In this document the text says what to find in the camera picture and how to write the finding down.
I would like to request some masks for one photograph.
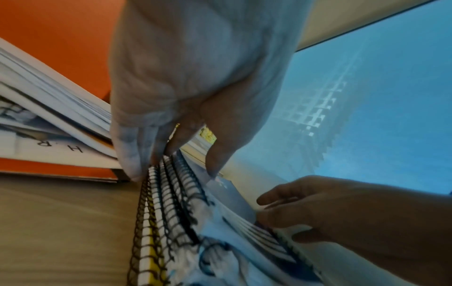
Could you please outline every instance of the stack of papers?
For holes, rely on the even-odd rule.
[[[0,39],[0,172],[127,180],[110,105]]]

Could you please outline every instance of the human hand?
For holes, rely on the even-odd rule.
[[[109,70],[110,132],[129,177],[140,180],[149,157],[157,164],[204,124],[217,137],[206,156],[215,176],[267,120],[310,2],[128,0]]]
[[[320,176],[279,185],[257,199],[258,221],[304,224],[300,243],[338,243],[408,281],[452,285],[452,198]]]

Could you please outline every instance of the orange surface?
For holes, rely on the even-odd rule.
[[[117,180],[111,169],[59,165],[0,158],[0,172],[40,176]]]
[[[0,0],[0,37],[104,98],[108,45],[124,1]]]

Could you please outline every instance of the wooden table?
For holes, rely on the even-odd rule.
[[[123,286],[139,185],[0,175],[0,285]]]

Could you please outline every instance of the stack of notebooks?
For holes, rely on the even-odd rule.
[[[209,180],[178,151],[142,184],[128,285],[323,285],[292,244],[256,222],[231,182]]]
[[[0,172],[127,180],[110,105],[0,39]]]

